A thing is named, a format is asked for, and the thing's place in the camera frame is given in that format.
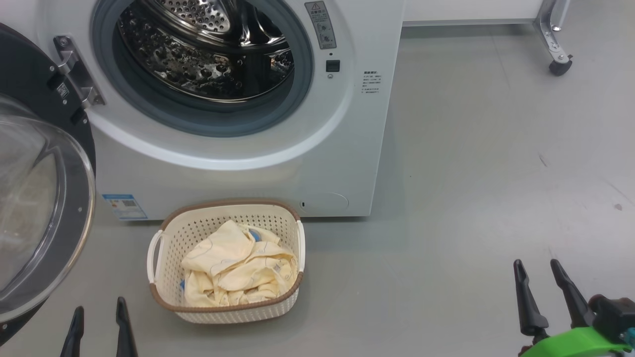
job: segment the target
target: caster wheel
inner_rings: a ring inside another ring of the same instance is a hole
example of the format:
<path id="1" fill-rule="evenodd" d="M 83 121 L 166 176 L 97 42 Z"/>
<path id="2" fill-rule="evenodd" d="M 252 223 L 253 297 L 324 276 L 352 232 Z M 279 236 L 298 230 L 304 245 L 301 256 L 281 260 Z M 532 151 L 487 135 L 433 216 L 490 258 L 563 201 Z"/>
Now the caster wheel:
<path id="1" fill-rule="evenodd" d="M 569 70 L 569 68 L 571 68 L 572 64 L 573 62 L 571 60 L 569 60 L 569 62 L 565 64 L 561 64 L 556 61 L 553 61 L 549 65 L 549 72 L 551 72 L 556 77 L 560 77 L 563 74 L 565 74 Z"/>

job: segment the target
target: yellow cloth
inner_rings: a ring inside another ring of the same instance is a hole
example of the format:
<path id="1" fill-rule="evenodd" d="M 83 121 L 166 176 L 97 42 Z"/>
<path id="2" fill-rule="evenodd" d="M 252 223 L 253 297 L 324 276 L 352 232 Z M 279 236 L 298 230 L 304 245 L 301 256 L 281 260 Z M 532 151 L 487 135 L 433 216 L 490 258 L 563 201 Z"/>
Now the yellow cloth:
<path id="1" fill-rule="evenodd" d="M 225 222 L 181 261 L 185 301 L 193 307 L 235 306 L 283 295 L 295 283 L 298 264 L 279 244 L 266 229 Z"/>

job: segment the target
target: laundry basket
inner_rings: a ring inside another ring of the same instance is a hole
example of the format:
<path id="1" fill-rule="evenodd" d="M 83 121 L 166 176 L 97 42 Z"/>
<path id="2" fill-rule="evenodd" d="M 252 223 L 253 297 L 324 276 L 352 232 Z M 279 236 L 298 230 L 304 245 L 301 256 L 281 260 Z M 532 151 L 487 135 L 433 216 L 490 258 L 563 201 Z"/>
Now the laundry basket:
<path id="1" fill-rule="evenodd" d="M 284 295 L 262 302 L 227 307 L 188 307 L 181 281 L 185 270 L 181 260 L 223 223 L 268 229 L 298 257 L 298 278 Z M 156 247 L 159 253 L 154 265 Z M 291 208 L 275 201 L 219 201 L 186 207 L 172 213 L 154 235 L 148 249 L 147 269 L 152 296 L 167 310 L 193 323 L 241 323 L 286 314 L 298 298 L 304 272 L 304 228 Z"/>

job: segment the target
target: front-load washing machine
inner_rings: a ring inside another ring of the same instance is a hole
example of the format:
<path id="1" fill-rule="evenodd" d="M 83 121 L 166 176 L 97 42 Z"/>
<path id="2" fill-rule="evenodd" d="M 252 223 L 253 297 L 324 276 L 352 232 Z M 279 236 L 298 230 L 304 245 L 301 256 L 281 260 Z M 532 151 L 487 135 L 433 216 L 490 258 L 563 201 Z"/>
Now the front-load washing machine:
<path id="1" fill-rule="evenodd" d="M 123 220 L 260 197 L 309 217 L 369 215 L 403 8 L 1 0 L 0 57 L 13 61 L 0 94 L 37 114 L 51 104 L 24 95 L 48 90 L 72 125 L 92 126 L 97 191 Z M 29 64 L 19 76 L 16 58 Z"/>

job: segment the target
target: white cabinet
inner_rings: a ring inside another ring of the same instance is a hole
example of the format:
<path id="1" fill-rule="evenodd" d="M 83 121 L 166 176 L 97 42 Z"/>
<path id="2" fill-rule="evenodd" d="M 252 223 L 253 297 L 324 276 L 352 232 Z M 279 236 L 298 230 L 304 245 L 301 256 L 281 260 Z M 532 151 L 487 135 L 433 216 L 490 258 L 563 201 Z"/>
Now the white cabinet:
<path id="1" fill-rule="evenodd" d="M 405 25 L 438 21 L 451 24 L 501 24 L 532 21 L 542 0 L 408 0 Z"/>

